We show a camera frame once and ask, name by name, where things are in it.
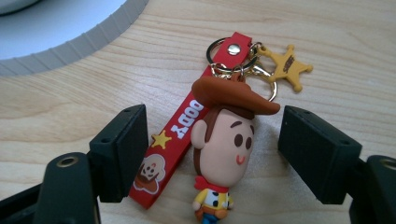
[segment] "mouth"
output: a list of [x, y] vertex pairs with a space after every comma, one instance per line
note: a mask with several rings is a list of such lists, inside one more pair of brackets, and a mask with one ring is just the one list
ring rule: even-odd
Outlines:
[[236, 155], [236, 163], [238, 165], [241, 165], [242, 163], [244, 163], [245, 161], [245, 157], [240, 157], [239, 155]]

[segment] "yellow star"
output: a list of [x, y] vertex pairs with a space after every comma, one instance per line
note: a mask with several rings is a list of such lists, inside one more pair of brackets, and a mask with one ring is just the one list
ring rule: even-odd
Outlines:
[[158, 134], [153, 134], [151, 136], [151, 138], [154, 140], [154, 142], [152, 143], [152, 147], [156, 147], [156, 146], [160, 146], [163, 149], [166, 149], [166, 142], [169, 140], [172, 140], [171, 137], [167, 137], [165, 135], [165, 130], [163, 130], [159, 135]]
[[294, 46], [288, 45], [286, 54], [281, 55], [262, 47], [258, 49], [258, 53], [270, 57], [276, 64], [274, 74], [267, 78], [269, 82], [275, 82], [277, 79], [285, 78], [293, 86], [295, 91], [301, 91], [303, 86], [300, 84], [300, 73], [305, 71], [311, 72], [314, 67], [311, 64], [296, 61], [293, 50]]

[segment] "eye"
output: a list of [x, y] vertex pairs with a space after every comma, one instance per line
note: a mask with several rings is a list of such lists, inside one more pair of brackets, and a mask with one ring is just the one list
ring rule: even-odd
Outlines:
[[251, 137], [247, 139], [247, 150], [251, 148]]
[[237, 147], [240, 147], [240, 146], [242, 146], [242, 143], [244, 142], [244, 137], [242, 136], [242, 134], [239, 133], [235, 136], [235, 139], [233, 140], [233, 142], [235, 143], [235, 145]]

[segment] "brown hair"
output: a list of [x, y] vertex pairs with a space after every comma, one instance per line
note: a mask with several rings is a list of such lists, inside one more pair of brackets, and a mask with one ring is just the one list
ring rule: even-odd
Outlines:
[[[203, 118], [203, 121], [207, 125], [206, 133], [205, 133], [206, 143], [210, 140], [210, 137], [212, 136], [213, 133], [213, 129], [215, 128], [216, 120], [218, 119], [218, 115], [223, 109], [230, 110], [231, 112], [245, 119], [254, 119], [254, 113], [244, 108], [231, 106], [231, 105], [216, 105], [210, 108], [206, 116]], [[193, 157], [194, 157], [195, 171], [198, 175], [201, 175], [201, 168], [200, 168], [201, 149], [195, 148]]]

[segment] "eyebrow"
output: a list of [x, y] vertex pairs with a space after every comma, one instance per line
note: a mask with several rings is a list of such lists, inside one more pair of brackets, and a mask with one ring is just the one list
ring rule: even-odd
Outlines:
[[235, 127], [235, 126], [238, 126], [238, 125], [240, 125], [240, 124], [242, 124], [242, 121], [236, 121], [236, 122], [234, 122], [232, 125], [231, 125], [231, 127], [230, 128], [233, 128], [233, 127]]

